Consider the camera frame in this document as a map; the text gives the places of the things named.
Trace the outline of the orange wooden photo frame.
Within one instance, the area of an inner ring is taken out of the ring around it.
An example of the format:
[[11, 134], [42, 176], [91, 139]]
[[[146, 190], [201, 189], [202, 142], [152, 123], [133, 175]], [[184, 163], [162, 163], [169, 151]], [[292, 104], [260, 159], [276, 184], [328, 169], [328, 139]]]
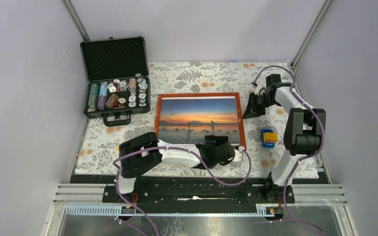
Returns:
[[203, 143], [205, 136], [226, 136], [233, 145], [246, 145], [240, 95], [224, 93], [161, 94], [154, 132], [172, 144]]

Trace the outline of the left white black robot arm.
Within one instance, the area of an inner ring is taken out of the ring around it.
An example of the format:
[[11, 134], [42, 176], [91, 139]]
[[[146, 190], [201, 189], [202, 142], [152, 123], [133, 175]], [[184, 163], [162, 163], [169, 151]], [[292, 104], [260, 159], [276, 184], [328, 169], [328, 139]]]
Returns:
[[114, 196], [121, 202], [132, 198], [136, 179], [161, 163], [192, 169], [212, 169], [242, 160], [243, 146], [234, 146], [227, 136], [205, 136], [203, 144], [170, 144], [147, 132], [119, 145]]

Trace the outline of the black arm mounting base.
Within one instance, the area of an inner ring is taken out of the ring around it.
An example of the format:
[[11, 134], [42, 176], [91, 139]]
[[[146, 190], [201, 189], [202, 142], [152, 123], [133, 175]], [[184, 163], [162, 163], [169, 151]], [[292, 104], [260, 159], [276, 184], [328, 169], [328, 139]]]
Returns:
[[[94, 176], [102, 180], [99, 184], [76, 183], [72, 191], [59, 189], [59, 194], [69, 194], [73, 201], [119, 204], [131, 202], [146, 213], [187, 214], [244, 214], [256, 213], [255, 206], [278, 206], [281, 201], [271, 203], [261, 196], [266, 183], [264, 178], [253, 178], [237, 186], [224, 186], [200, 178], [183, 180], [180, 177], [142, 177], [137, 180], [134, 191], [120, 198], [108, 177]], [[299, 194], [292, 187], [287, 189], [288, 204], [299, 202]]]

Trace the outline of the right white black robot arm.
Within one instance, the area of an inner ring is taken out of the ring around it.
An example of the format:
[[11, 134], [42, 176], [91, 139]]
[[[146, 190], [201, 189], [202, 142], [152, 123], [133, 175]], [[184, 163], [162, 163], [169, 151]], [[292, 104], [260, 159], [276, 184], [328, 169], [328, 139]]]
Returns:
[[249, 95], [244, 119], [266, 114], [266, 109], [281, 106], [288, 113], [283, 135], [284, 154], [277, 167], [271, 171], [261, 189], [261, 196], [268, 202], [287, 203], [287, 189], [299, 164], [319, 153], [323, 146], [326, 111], [305, 102], [291, 83], [283, 83], [279, 74], [266, 77], [266, 86]]

